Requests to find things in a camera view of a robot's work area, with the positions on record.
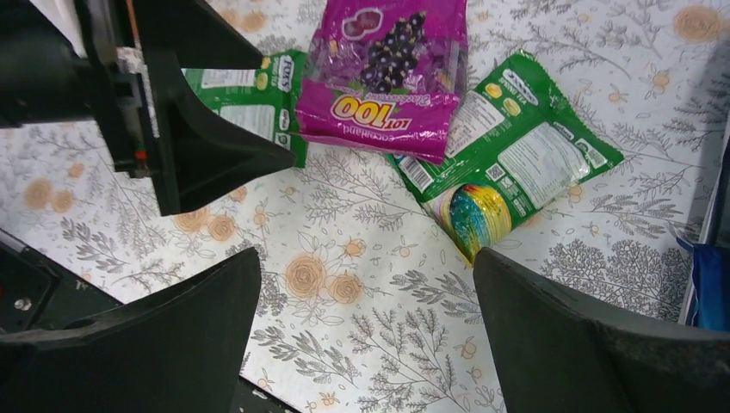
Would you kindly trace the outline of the purple candy bag top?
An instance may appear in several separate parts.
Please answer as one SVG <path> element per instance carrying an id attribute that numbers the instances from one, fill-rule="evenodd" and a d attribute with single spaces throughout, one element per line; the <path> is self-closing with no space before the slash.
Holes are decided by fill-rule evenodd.
<path id="1" fill-rule="evenodd" d="M 464 1 L 330 1 L 295 106 L 300 135 L 439 164 L 467 58 Z"/>

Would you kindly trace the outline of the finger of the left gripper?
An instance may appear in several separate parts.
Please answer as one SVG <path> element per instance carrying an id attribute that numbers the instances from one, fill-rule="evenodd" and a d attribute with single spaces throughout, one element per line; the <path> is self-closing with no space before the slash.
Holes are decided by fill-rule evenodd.
<path id="1" fill-rule="evenodd" d="M 161 215 L 190 213 L 295 155 L 209 109 L 184 69 L 257 69 L 262 53 L 205 1 L 136 1 L 133 12 L 158 124 L 153 187 Z"/>

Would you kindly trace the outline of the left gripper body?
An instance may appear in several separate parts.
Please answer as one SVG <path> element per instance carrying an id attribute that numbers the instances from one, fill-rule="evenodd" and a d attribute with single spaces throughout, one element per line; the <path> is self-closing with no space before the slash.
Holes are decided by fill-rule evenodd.
<path id="1" fill-rule="evenodd" d="M 120 58 L 139 38 L 129 1 L 3 1 L 1 127 L 93 120 L 114 169 L 152 173 L 143 77 Z"/>

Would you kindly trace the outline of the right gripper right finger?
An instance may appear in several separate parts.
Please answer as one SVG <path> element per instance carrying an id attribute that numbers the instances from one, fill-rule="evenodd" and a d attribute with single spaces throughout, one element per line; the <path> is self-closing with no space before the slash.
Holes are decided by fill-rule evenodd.
<path id="1" fill-rule="evenodd" d="M 728 333 L 625 310 L 490 249 L 473 278 L 509 412 L 728 411 Z"/>

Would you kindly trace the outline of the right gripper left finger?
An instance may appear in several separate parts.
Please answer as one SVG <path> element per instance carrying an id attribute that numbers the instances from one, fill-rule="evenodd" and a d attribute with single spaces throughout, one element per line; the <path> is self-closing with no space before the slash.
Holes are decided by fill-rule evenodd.
<path id="1" fill-rule="evenodd" d="M 2 336 L 2 411 L 229 411 L 261 277 L 249 248 L 61 330 Z"/>

